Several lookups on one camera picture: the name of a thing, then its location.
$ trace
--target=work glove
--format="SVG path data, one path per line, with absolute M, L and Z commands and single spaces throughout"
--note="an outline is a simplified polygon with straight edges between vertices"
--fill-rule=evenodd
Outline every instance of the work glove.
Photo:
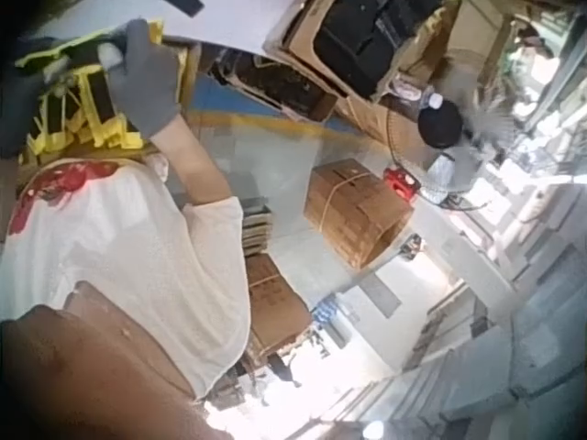
M 39 98 L 67 69 L 64 57 L 43 71 L 25 76 L 14 66 L 6 68 L 0 77 L 0 159 L 17 157 L 25 149 L 27 134 L 39 110 Z
M 176 100 L 179 61 L 168 48 L 151 42 L 149 24 L 127 25 L 127 53 L 111 43 L 98 47 L 110 95 L 145 139 L 164 129 L 179 113 Z

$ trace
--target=brown cardboard box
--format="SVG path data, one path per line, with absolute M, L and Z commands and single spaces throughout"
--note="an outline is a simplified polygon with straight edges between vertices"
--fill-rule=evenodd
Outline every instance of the brown cardboard box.
M 269 255 L 247 258 L 246 263 L 251 308 L 248 355 L 259 359 L 291 344 L 312 323 L 312 315 Z
M 382 149 L 427 168 L 436 152 L 420 136 L 417 123 L 390 111 L 381 104 L 370 103 L 357 95 L 339 99 L 337 112 L 358 130 L 382 145 Z
M 494 76 L 512 30 L 512 17 L 492 0 L 464 0 L 450 34 L 447 58 L 479 75 Z
M 279 112 L 314 122 L 326 121 L 338 96 L 286 63 L 230 50 L 217 64 L 217 74 L 239 92 Z
M 447 53 L 450 33 L 459 12 L 458 2 L 441 7 L 418 30 L 412 48 L 399 60 L 398 69 L 411 76 L 416 84 L 430 82 Z
M 412 207 L 354 159 L 315 168 L 305 218 L 347 263 L 361 270 L 404 229 Z

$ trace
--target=red device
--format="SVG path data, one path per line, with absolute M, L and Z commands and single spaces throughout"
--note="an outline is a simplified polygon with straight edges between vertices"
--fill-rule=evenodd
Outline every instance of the red device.
M 387 168 L 383 172 L 383 180 L 407 202 L 411 202 L 420 191 L 420 184 L 405 170 Z

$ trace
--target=person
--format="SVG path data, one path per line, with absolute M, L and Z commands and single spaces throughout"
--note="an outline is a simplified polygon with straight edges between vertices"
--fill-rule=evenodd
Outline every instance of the person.
M 0 321 L 48 306 L 55 320 L 89 327 L 68 342 L 87 351 L 89 372 L 97 368 L 86 365 L 90 358 L 110 362 L 100 350 L 92 354 L 102 337 L 98 346 L 107 340 L 123 349 L 175 398 L 191 402 L 204 398 L 248 342 L 243 214 L 181 116 L 176 57 L 150 42 L 144 20 L 129 23 L 126 34 L 125 54 L 108 43 L 98 48 L 112 101 L 171 164 L 191 203 L 180 211 L 158 174 L 134 161 L 51 164 L 22 192 L 10 220 Z M 44 83 L 20 79 L 3 88 L 0 157 L 15 157 L 25 145 Z M 15 103 L 18 117 L 5 119 Z M 93 331 L 99 335 L 90 337 Z M 65 336 L 56 334 L 51 346 L 59 350 Z M 127 377 L 112 380 L 124 398 Z M 93 392 L 92 383 L 79 385 Z
M 283 358 L 279 356 L 277 353 L 273 353 L 267 356 L 267 362 L 269 365 L 269 369 L 273 372 L 275 376 L 279 378 L 282 382 L 290 382 L 296 388 L 300 388 L 302 384 L 294 379 L 294 373 L 292 372 L 291 362 L 290 364 L 285 364 L 283 362 Z
M 534 49 L 537 55 L 547 60 L 552 60 L 554 58 L 554 52 L 547 45 L 546 40 L 540 37 L 537 29 L 521 18 L 518 18 L 518 22 L 523 26 L 518 29 L 516 34 L 519 40 L 518 46 L 526 49 Z

